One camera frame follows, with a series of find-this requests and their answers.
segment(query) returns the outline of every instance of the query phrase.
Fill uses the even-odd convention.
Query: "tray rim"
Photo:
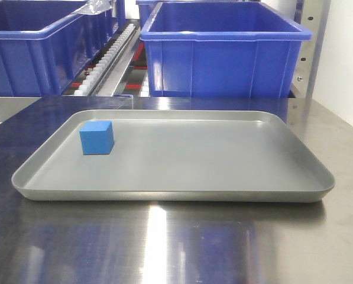
[[[172,109],[172,110],[159,110],[159,109],[87,109],[87,110],[83,110],[83,111],[79,111],[79,112],[76,112],[74,113],[73,115],[71,115],[67,120],[65,120],[64,123],[62,123],[62,125],[48,138],[46,139],[46,141],[36,150],[34,151],[26,160],[25,162],[14,172],[14,174],[12,175],[12,178],[11,178],[11,183],[13,185],[13,187],[19,191],[24,197],[28,198],[28,199],[31,199],[31,200],[38,200],[38,201],[44,201],[44,200],[48,200],[48,199],[37,199],[37,198],[31,198],[30,197],[30,194],[28,193],[33,193],[33,192],[36,192],[36,193],[39,193],[39,192],[60,192],[60,193],[69,193],[69,192],[83,192],[83,193],[96,193],[97,191],[90,191],[90,190],[80,190],[80,191],[70,191],[70,190],[44,190],[44,189],[28,189],[28,188],[25,188],[24,186],[21,186],[21,185],[17,185],[17,176],[20,176],[20,172],[25,169],[26,165],[28,163],[30,163],[30,161],[32,159],[35,158],[35,156],[38,154],[38,152],[42,151],[43,149],[45,149],[47,147],[47,144],[50,143],[54,137],[56,137],[58,135],[58,132],[60,132],[64,127],[65,125],[68,125],[68,124],[72,124],[72,121],[75,120],[76,118],[78,118],[79,116],[82,116],[83,114],[87,113],[87,114],[92,114],[92,116],[97,113],[97,112],[117,112],[117,113],[121,113],[121,114],[124,114],[124,113],[133,113],[133,112],[139,112],[139,113],[142,113],[142,114],[145,114],[145,113],[149,113],[149,114],[159,114],[161,115],[162,113],[166,113],[166,114],[177,114],[177,115],[181,115],[181,114],[187,114],[187,115],[193,115],[193,114],[216,114],[216,115],[219,115],[219,114],[222,114],[222,113],[226,113],[226,114],[230,114],[230,115],[245,115],[245,114],[254,114],[254,115],[260,115],[260,116],[264,116],[266,118],[268,118],[268,120],[245,120],[245,121],[261,121],[261,122],[269,122],[270,120],[276,120],[277,123],[282,123],[283,124],[283,127],[286,128],[286,130],[292,135],[294,136],[296,139],[298,139],[298,141],[300,141],[301,143],[301,146],[303,148],[305,148],[305,150],[308,151],[308,153],[315,159],[315,162],[318,163],[322,169],[326,172],[326,174],[328,175],[328,178],[331,180],[331,184],[329,186],[327,186],[327,188],[323,188],[323,189],[318,189],[316,191],[291,191],[291,192],[288,192],[288,194],[309,194],[309,193],[312,193],[312,192],[316,192],[316,193],[320,193],[322,195],[321,198],[317,199],[317,200],[314,200],[314,201],[306,201],[306,202],[316,202],[316,201],[319,201],[321,200],[331,189],[334,188],[335,186],[335,177],[334,175],[328,170],[328,168],[316,157],[316,155],[314,154],[313,151],[311,151],[306,145],[304,142],[302,142],[302,140],[297,136],[295,135],[294,132],[292,132],[292,130],[288,127],[288,125],[280,118],[278,117],[277,115],[275,114],[272,114],[270,112],[265,112],[265,111],[238,111],[238,110],[187,110],[187,109]],[[101,119],[96,119],[96,118],[90,118],[89,120],[101,120]],[[194,120],[194,121],[234,121],[234,120],[229,120],[229,119],[214,119],[214,118],[208,118],[208,119],[194,119],[194,118],[184,118],[184,119],[178,119],[178,118],[118,118],[116,120],[132,120],[132,121],[135,121],[135,120],[158,120],[158,121],[169,121],[169,120],[173,120],[173,121],[189,121],[189,120]],[[138,194],[147,194],[147,195],[155,195],[155,194],[178,194],[178,193],[186,193],[188,195],[194,195],[196,194],[196,192],[191,192],[191,191],[108,191],[108,190],[101,190],[99,192],[110,192],[110,193],[113,193],[114,195],[138,195]],[[258,191],[199,191],[197,192],[198,195],[203,195],[203,194],[208,194],[208,195],[214,195],[214,194],[219,194],[219,195],[231,195],[231,194],[235,194],[235,193],[238,193],[238,192],[241,192],[241,193],[248,193],[248,194],[256,194],[256,193],[261,193],[261,192],[258,192]],[[272,191],[271,192],[272,194],[281,194],[281,193],[286,193],[286,191]],[[139,200],[153,200],[153,199],[137,199],[137,198],[118,198],[118,199],[49,199],[49,200],[54,200],[54,201],[60,201],[60,200],[64,200],[64,201],[71,201],[71,200],[75,200],[75,201],[88,201],[88,200],[94,200],[94,201],[97,201],[97,200],[136,200],[136,201],[139,201]],[[156,200],[159,200],[159,201],[166,201],[166,200],[170,200],[170,199],[159,199],[157,198]],[[216,200],[216,201],[241,201],[241,200],[226,200],[225,198],[221,198],[221,199],[185,199],[185,198],[182,198],[182,199],[175,199],[175,200],[178,200],[178,201],[213,201],[213,200]],[[265,201],[265,202],[295,202],[295,201]]]

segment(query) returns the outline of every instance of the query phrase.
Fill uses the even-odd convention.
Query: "red strip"
[[[147,70],[147,66],[134,66],[134,70]]]
[[[144,43],[140,43],[140,46],[138,46],[137,51],[133,55],[133,61],[137,61],[140,58],[143,48]]]
[[[127,84],[125,89],[128,89],[128,90],[138,90],[138,89],[141,89],[141,85],[140,84]]]

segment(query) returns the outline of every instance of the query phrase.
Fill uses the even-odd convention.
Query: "white wall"
[[[353,0],[331,0],[313,99],[353,125]]]
[[[262,2],[280,11],[289,18],[294,19],[297,0],[262,0]]]
[[[125,0],[125,16],[126,19],[139,19],[140,12],[135,0]]]

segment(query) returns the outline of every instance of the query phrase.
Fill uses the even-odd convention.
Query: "bin rim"
[[[149,4],[157,4],[159,2],[236,2],[237,0],[136,0],[137,5],[149,5]]]
[[[206,1],[186,1],[180,4],[196,3]],[[312,32],[304,26],[285,17],[280,12],[272,9],[262,2],[232,2],[235,5],[262,5],[266,9],[275,13],[278,17],[293,27],[296,31],[150,31],[156,15],[163,4],[159,2],[151,12],[149,18],[144,24],[140,39],[143,41],[303,41],[312,38]]]
[[[0,40],[44,40],[44,39],[47,39],[51,35],[53,35],[54,33],[58,32],[59,30],[64,28],[66,25],[69,25],[73,21],[76,21],[77,19],[84,16],[81,14],[73,14],[73,13],[74,13],[74,11],[72,13],[70,13],[69,15],[66,15],[65,17],[63,17],[63,18],[51,23],[50,25],[47,25],[46,27],[44,27],[40,30],[37,30],[37,31],[0,31]]]

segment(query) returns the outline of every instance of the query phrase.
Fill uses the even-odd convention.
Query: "metal frame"
[[[325,35],[331,0],[298,0],[294,20],[313,31],[313,38],[302,43],[292,92],[298,98],[311,99]]]
[[[124,32],[115,40],[108,51],[102,56],[99,63],[94,67],[86,79],[74,92],[74,96],[99,96],[100,90],[106,85],[106,81],[115,77],[116,84],[109,84],[109,89],[101,96],[113,96],[123,74],[128,69],[131,57],[135,52],[135,45],[139,41],[140,31],[134,24],[129,24]]]
[[[126,81],[128,79],[130,63],[133,55],[140,44],[140,29],[137,29],[130,40],[125,45],[123,52],[117,62],[114,64],[114,68],[111,68],[106,76],[106,80],[101,85],[96,96],[118,96],[122,94],[125,89]]]

